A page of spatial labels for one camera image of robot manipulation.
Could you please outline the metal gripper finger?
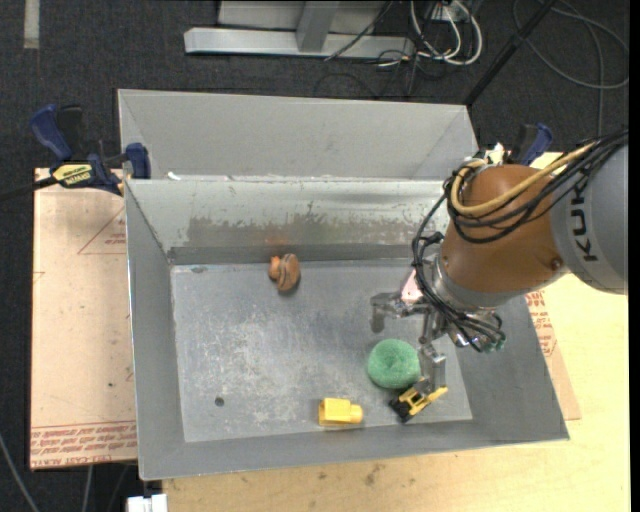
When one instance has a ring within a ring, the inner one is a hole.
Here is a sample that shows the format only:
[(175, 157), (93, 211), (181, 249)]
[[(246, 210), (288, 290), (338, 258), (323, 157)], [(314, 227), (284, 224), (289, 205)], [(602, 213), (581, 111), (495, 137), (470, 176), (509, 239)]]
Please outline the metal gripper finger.
[(427, 380), (429, 394), (446, 386), (446, 356), (438, 352), (432, 344), (425, 344), (418, 352), (421, 371)]
[(373, 332), (383, 331), (387, 318), (398, 319), (403, 313), (403, 302), (398, 292), (377, 294), (370, 299), (370, 305), (370, 327)]

